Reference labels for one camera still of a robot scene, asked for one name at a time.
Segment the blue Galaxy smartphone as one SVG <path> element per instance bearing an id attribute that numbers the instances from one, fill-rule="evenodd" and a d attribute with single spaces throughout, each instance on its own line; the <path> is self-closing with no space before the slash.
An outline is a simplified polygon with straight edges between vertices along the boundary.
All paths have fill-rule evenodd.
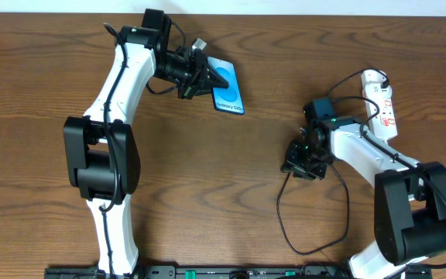
<path id="1" fill-rule="evenodd" d="M 213 88 L 214 108 L 220 112 L 243 115 L 245 107 L 239 90 L 234 64 L 215 57 L 209 57 L 208 63 L 228 82 L 227 88 Z"/>

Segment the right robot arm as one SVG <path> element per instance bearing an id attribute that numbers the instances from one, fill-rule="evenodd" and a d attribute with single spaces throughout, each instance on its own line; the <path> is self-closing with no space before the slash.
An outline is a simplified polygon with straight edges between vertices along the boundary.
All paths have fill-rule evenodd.
<path id="1" fill-rule="evenodd" d="M 352 256 L 351 278 L 429 278 L 446 269 L 446 168 L 422 164 L 377 138 L 354 116 L 338 116 L 334 102 L 304 106 L 301 139 L 287 148 L 281 171 L 313 181 L 335 161 L 346 162 L 374 188 L 375 240 Z"/>

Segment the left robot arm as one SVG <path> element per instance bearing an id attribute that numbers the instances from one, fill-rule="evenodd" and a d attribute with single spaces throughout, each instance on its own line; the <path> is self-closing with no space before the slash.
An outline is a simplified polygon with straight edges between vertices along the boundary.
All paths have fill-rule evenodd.
<path id="1" fill-rule="evenodd" d="M 132 229 L 131 198 L 140 178 L 141 161 L 132 122 L 151 78 L 173 83 L 179 98 L 192 99 L 230 80 L 210 65 L 205 43 L 197 39 L 169 50 L 176 23 L 162 10 L 147 9 L 141 26 L 116 31 L 105 23 L 115 42 L 115 60 L 92 105 L 63 126 L 67 171 L 72 186 L 94 218 L 100 260 L 79 278 L 132 278 L 139 249 Z"/>

